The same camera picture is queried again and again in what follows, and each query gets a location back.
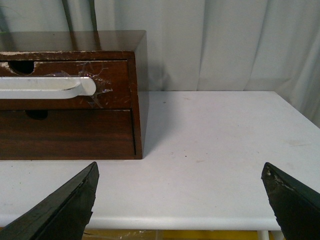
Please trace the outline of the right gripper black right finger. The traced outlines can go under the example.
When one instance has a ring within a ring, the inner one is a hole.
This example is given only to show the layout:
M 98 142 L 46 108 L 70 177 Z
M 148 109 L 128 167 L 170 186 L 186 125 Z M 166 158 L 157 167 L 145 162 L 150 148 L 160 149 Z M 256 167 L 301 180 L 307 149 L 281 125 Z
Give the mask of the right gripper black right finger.
M 276 221 L 287 240 L 320 238 L 320 194 L 266 162 L 261 179 Z

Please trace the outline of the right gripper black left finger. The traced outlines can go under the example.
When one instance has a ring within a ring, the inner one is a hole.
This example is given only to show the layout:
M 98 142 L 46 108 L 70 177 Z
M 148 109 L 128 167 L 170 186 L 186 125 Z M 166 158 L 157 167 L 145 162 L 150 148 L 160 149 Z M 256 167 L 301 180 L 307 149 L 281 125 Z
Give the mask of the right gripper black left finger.
M 99 181 L 94 161 L 0 231 L 2 240 L 80 240 L 92 216 Z

